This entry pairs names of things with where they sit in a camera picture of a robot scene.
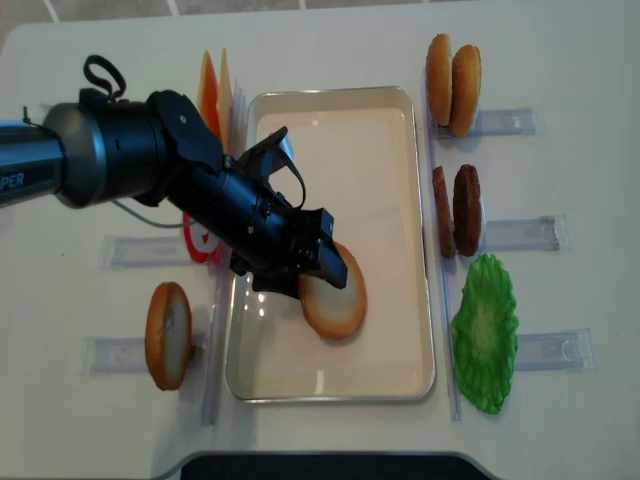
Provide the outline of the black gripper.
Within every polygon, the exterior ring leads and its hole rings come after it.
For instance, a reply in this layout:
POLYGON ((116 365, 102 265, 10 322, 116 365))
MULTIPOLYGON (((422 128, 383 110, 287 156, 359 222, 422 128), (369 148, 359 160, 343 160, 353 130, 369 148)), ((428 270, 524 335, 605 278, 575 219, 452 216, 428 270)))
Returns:
POLYGON ((334 218, 325 209, 291 215, 271 213, 232 248, 230 269, 252 276, 256 292, 299 297, 299 276, 308 275, 343 289, 348 267, 333 241, 334 218))

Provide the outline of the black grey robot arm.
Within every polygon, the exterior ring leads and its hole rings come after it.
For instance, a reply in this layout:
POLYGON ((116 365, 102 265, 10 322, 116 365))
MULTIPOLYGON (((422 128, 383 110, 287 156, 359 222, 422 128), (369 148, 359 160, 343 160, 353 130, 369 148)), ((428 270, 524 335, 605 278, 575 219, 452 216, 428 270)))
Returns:
POLYGON ((270 176, 293 165, 281 128, 239 158, 226 154, 194 104, 165 90, 144 102, 111 102, 85 89, 40 125, 1 129, 1 202, 54 195, 71 208, 123 198, 169 201, 225 242, 231 269, 259 291, 290 297, 307 275, 342 288, 348 269, 323 209, 291 205, 270 176))

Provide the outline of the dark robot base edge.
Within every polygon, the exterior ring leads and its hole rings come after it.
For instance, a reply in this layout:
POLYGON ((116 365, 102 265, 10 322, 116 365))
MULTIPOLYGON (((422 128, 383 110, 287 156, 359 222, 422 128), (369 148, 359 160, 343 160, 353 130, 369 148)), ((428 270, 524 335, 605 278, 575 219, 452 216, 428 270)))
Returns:
POLYGON ((181 469, 182 479, 485 479, 461 458, 405 454, 204 455, 181 469))

